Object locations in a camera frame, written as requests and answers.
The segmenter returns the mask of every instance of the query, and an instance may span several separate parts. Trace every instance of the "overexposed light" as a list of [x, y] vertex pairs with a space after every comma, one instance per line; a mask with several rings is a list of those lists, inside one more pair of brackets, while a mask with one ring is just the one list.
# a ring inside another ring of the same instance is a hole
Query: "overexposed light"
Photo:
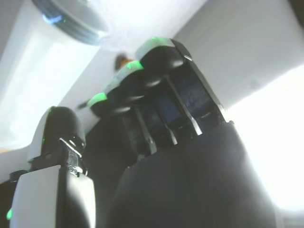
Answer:
[[273, 202], [304, 209], [304, 66], [228, 111]]

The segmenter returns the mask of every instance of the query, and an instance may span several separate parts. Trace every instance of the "gray wall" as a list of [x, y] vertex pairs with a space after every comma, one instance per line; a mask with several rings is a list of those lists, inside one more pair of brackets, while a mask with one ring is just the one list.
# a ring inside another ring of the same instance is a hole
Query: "gray wall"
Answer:
[[286, 0], [209, 0], [176, 35], [229, 109], [304, 63], [304, 36]]

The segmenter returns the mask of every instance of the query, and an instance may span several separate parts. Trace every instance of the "white cylinder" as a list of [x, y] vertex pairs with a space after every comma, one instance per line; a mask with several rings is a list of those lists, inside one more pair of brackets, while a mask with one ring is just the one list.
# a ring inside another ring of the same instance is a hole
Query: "white cylinder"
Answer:
[[0, 61], [0, 148], [30, 144], [43, 113], [59, 104], [107, 32], [86, 0], [41, 0], [40, 9], [34, 2], [23, 1]]

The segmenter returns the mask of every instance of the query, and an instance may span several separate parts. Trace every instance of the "container lid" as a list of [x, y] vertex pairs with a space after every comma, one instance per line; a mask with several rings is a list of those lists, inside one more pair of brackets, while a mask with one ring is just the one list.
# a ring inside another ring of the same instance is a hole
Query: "container lid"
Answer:
[[94, 46], [101, 44], [108, 27], [88, 0], [32, 0], [44, 21], [71, 37]]

